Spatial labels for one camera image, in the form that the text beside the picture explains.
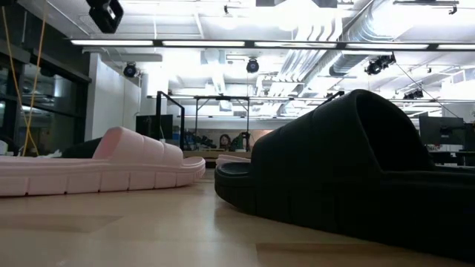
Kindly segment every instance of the woman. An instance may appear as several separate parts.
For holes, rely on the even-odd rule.
[[[220,137],[220,148],[224,149],[225,151],[229,150],[229,146],[231,145],[231,138],[227,134],[223,134]]]

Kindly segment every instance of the yellow cable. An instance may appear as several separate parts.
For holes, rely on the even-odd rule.
[[[33,112],[33,103],[35,102],[35,92],[36,92],[36,84],[38,83],[38,74],[39,74],[39,62],[42,57],[42,49],[43,49],[43,36],[45,35],[45,25],[46,25],[46,9],[48,7],[47,5],[48,0],[45,0],[45,3],[43,4],[43,25],[42,25],[42,34],[39,37],[39,49],[38,49],[38,60],[36,60],[36,75],[35,75],[35,82],[33,83],[33,92],[31,95],[31,102],[30,102],[30,114],[28,114],[28,123],[27,123],[27,131],[30,131],[30,126],[31,126],[31,114]],[[23,148],[23,156],[27,150],[27,145],[28,145],[28,136],[25,137],[24,139],[24,148]]]
[[[11,66],[12,72],[13,72],[13,81],[15,83],[16,95],[18,96],[18,102],[19,102],[19,105],[20,105],[20,112],[23,112],[22,95],[20,94],[18,81],[16,80],[15,65],[13,64],[12,50],[11,50],[11,47],[10,47],[10,37],[8,35],[8,25],[7,25],[7,16],[5,15],[5,7],[1,7],[1,12],[3,14],[3,23],[4,23],[4,26],[5,26],[5,36],[7,38],[7,48],[8,48],[8,54],[9,54],[8,56],[10,56],[10,66]],[[24,114],[23,119],[24,119],[24,124],[26,125],[27,124],[26,114]],[[35,149],[36,149],[36,155],[39,155],[38,154],[38,148],[36,147],[36,143],[33,140],[33,137],[31,136],[31,132],[30,132],[29,128],[27,128],[26,135],[27,135],[26,136],[27,138],[30,137],[30,141],[33,144],[33,147],[35,147]]]

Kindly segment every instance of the pink slide sandal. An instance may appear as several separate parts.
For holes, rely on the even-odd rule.
[[[105,133],[92,159],[0,156],[0,196],[173,188],[205,173],[201,157],[126,128]]]

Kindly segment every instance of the floor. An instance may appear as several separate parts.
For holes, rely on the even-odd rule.
[[[235,210],[184,188],[0,200],[0,265],[468,266]]]

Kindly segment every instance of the ceiling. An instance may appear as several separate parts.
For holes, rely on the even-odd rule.
[[[396,6],[393,0],[374,0],[365,12],[361,10],[371,0],[338,0],[338,8],[331,10],[319,8],[310,0],[286,0],[276,7],[258,7],[259,0],[120,0],[125,15],[114,35],[100,32],[88,15],[86,0],[48,2],[47,22],[75,39],[475,40],[475,20],[472,19],[475,1],[472,0],[459,0],[458,12],[453,15],[448,13],[451,6]],[[19,0],[19,3],[41,17],[41,1]],[[227,15],[224,5],[229,7]],[[373,31],[372,39],[360,31],[368,25]],[[323,50],[222,49],[218,65],[209,64],[210,58],[203,51],[198,48],[107,48],[97,52],[103,53],[106,60],[114,59],[117,69],[124,66],[121,59],[125,55],[162,55],[161,62],[137,64],[143,66],[144,72],[157,66],[166,69],[169,89],[175,95],[199,94],[200,89],[206,94],[209,88],[218,91],[216,88],[223,83],[227,89],[224,93],[228,95],[247,94],[251,85],[254,88],[251,93],[259,96],[269,92],[282,96],[294,91],[299,96],[323,97],[333,90],[363,88],[387,98],[401,99],[404,92],[417,89],[414,82],[418,82],[432,92],[432,96],[441,97],[442,81],[450,83],[451,75],[475,65],[473,53],[398,52],[395,57],[399,66],[391,65],[379,75],[368,76],[364,72],[368,60],[377,57],[366,55],[351,56],[358,61],[350,65],[343,76],[332,76],[329,68],[335,66],[341,54]],[[246,72],[249,57],[258,59],[257,73]],[[295,82],[294,87],[277,83],[284,80]]]

